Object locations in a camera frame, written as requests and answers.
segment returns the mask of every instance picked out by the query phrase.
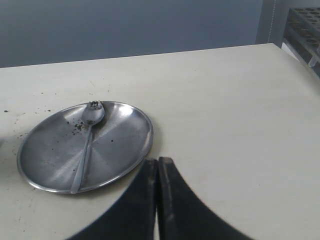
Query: table surface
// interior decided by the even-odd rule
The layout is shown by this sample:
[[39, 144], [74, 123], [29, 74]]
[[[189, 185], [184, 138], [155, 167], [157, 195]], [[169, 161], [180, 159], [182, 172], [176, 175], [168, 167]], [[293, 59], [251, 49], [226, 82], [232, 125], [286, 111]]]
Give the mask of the table surface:
[[92, 100], [143, 110], [154, 126], [150, 157], [172, 157], [199, 198], [240, 231], [319, 239], [320, 85], [275, 45], [2, 68], [0, 79], [0, 239], [67, 238], [135, 176], [79, 195], [20, 177], [26, 134]]

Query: black curved object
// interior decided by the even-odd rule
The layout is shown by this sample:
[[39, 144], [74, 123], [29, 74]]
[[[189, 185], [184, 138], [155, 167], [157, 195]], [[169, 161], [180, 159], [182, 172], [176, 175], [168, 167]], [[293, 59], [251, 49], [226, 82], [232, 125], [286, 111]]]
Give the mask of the black curved object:
[[153, 240], [158, 162], [146, 159], [115, 204], [70, 240]]
[[197, 198], [171, 158], [159, 158], [157, 185], [161, 240], [251, 240]]

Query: spoon handle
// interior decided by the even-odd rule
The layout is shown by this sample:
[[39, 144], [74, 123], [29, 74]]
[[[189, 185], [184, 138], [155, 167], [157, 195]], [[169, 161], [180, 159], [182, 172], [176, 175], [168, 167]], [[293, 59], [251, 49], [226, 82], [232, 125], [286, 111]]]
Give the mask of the spoon handle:
[[88, 135], [85, 140], [82, 158], [79, 162], [79, 165], [76, 170], [75, 177], [74, 177], [74, 180], [73, 180], [73, 183], [71, 186], [71, 193], [72, 194], [78, 193], [80, 186], [81, 186], [82, 177], [84, 175], [84, 168], [85, 168], [85, 160], [86, 160], [86, 155], [87, 155], [88, 143], [89, 143], [89, 139], [90, 139], [90, 135], [91, 135], [91, 128], [92, 128], [92, 125], [89, 125]]

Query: metal spoon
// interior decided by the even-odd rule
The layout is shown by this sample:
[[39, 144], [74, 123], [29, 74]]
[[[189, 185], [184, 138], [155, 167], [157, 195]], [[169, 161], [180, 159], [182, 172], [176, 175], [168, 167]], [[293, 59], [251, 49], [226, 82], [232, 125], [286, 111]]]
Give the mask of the metal spoon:
[[88, 148], [88, 143], [91, 135], [91, 128], [96, 125], [97, 123], [101, 122], [101, 120], [105, 116], [105, 109], [102, 106], [100, 101], [91, 101], [86, 105], [86, 108], [83, 111], [81, 120], [83, 121], [84, 124], [88, 125], [88, 135], [85, 140], [84, 144], [84, 150], [82, 154], [82, 158], [79, 162], [78, 168], [75, 173], [75, 177], [71, 186], [71, 193], [76, 194], [78, 193], [81, 182], [82, 182], [82, 177], [84, 174], [84, 167], [85, 167], [85, 160], [86, 160], [86, 155], [87, 155], [87, 148]]

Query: metal plate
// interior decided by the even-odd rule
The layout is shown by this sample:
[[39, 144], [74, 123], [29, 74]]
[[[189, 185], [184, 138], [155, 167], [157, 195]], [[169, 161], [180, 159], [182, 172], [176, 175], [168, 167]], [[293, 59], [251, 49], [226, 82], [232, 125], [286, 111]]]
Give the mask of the metal plate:
[[[79, 192], [121, 178], [146, 157], [153, 143], [152, 123], [141, 110], [112, 101], [102, 101], [102, 105], [105, 116], [92, 128]], [[24, 139], [17, 166], [29, 184], [49, 192], [70, 193], [88, 134], [81, 121], [85, 107], [86, 103], [57, 112]]]

